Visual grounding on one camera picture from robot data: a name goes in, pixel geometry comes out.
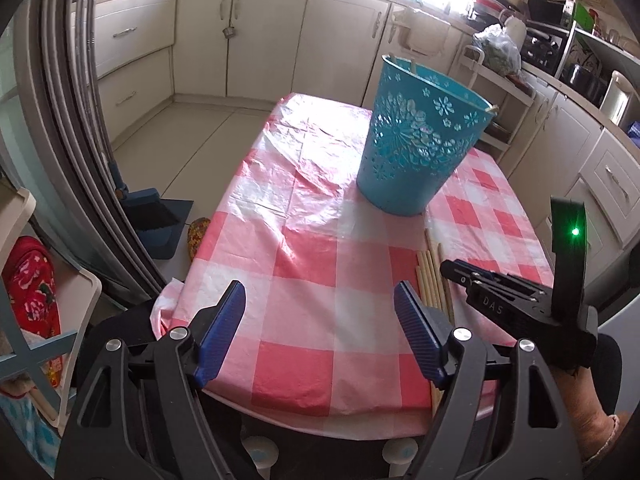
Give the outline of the person right hand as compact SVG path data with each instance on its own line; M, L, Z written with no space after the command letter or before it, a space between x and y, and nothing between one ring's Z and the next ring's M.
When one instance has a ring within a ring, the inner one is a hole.
M572 423L580 457L586 462L613 440L620 424L615 416L605 414L589 368L569 373L551 367L551 374Z

